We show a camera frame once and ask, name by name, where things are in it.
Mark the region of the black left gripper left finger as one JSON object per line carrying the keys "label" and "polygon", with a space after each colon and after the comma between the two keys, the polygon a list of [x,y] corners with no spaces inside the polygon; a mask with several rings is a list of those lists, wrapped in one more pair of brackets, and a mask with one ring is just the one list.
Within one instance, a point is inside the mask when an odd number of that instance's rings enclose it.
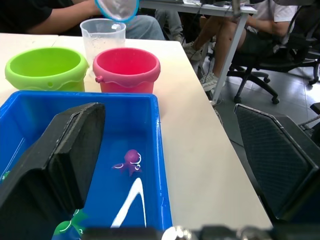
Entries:
{"label": "black left gripper left finger", "polygon": [[105,128],[106,108],[87,103],[57,114],[0,186],[0,237],[50,240],[85,206]]}

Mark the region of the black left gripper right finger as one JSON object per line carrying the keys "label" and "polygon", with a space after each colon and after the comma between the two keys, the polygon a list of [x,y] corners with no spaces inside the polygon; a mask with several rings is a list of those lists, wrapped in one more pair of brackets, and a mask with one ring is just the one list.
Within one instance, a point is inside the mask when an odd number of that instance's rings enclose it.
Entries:
{"label": "black left gripper right finger", "polygon": [[320,222],[320,147],[312,128],[236,104],[234,113],[256,193],[273,224]]}

